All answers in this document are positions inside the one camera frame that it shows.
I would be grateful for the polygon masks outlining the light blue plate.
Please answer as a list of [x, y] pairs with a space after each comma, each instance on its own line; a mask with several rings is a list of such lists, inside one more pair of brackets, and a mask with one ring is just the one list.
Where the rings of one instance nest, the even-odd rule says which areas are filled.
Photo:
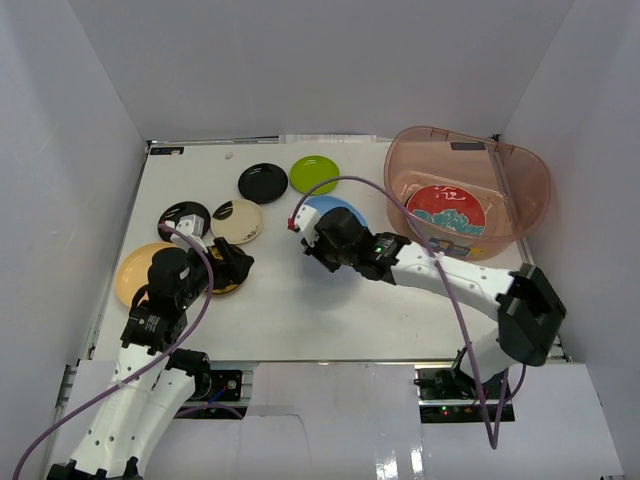
[[332, 195], [310, 196], [303, 203], [303, 208], [305, 207], [315, 209], [321, 216], [334, 208], [345, 208], [349, 210], [363, 226], [368, 226], [367, 220], [353, 205]]

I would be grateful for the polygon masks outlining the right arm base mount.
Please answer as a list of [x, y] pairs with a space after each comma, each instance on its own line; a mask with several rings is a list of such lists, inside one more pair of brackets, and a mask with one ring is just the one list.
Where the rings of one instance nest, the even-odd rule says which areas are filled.
[[[473, 381], [467, 384], [454, 381], [450, 369], [421, 368], [416, 370], [414, 385], [418, 393], [420, 420], [423, 425], [483, 423], [480, 401], [473, 390]], [[483, 384], [489, 419], [497, 417], [502, 389], [502, 375], [494, 375]], [[503, 406], [501, 421], [515, 422], [511, 402]]]

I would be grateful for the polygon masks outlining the red plate with teal flower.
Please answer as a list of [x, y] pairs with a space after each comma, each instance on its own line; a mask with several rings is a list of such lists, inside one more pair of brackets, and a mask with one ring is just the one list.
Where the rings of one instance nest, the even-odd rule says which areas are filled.
[[428, 185], [416, 190], [406, 201], [414, 216], [443, 229], [480, 236], [486, 216], [479, 200], [467, 190], [448, 185]]

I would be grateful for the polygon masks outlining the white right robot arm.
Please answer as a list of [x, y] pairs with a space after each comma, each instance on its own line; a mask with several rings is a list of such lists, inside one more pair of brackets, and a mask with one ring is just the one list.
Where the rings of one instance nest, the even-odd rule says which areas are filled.
[[320, 213], [304, 206], [289, 227], [300, 235], [305, 254], [330, 272], [350, 267], [371, 281], [453, 299], [495, 321], [496, 328], [465, 346], [453, 366], [452, 388], [466, 399], [477, 397], [488, 380], [513, 365], [544, 365], [567, 315], [536, 265], [496, 269], [429, 254], [404, 236], [372, 234], [344, 207]]

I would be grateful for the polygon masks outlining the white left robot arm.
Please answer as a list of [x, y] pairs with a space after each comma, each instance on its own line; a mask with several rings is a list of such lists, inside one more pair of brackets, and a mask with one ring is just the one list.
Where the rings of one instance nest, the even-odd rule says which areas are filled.
[[52, 465], [48, 478], [143, 478], [182, 405], [211, 387], [208, 356], [180, 346], [184, 333], [194, 329], [188, 309], [199, 297], [237, 288], [253, 264], [252, 256], [223, 238], [209, 247], [168, 247], [152, 256], [147, 280], [131, 301], [109, 393], [97, 400], [69, 460]]

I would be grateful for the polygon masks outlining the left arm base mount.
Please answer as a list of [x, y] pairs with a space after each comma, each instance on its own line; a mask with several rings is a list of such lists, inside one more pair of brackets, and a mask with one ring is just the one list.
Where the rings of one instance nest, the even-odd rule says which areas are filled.
[[242, 398], [241, 370], [211, 370], [197, 373], [191, 402], [238, 402]]

